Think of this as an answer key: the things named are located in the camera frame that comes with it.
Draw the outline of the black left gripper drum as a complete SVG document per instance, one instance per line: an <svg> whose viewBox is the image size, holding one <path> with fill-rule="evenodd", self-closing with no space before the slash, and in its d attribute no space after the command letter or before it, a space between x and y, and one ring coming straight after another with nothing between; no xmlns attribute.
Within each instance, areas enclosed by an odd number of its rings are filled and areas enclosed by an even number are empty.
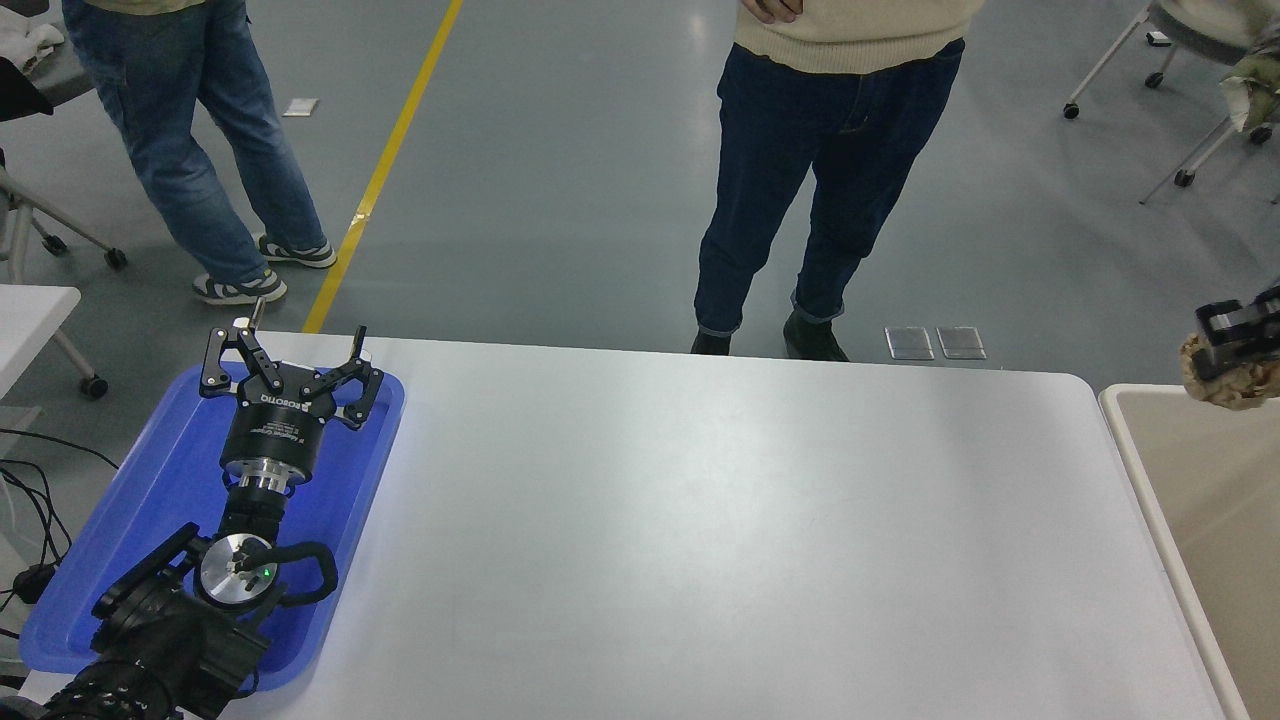
<svg viewBox="0 0 1280 720"><path fill-rule="evenodd" d="M312 475L323 432L337 413L332 392L298 400L248 391L236 393L238 407L224 443L220 466L233 475L255 460L271 460L294 475Z"/></svg>

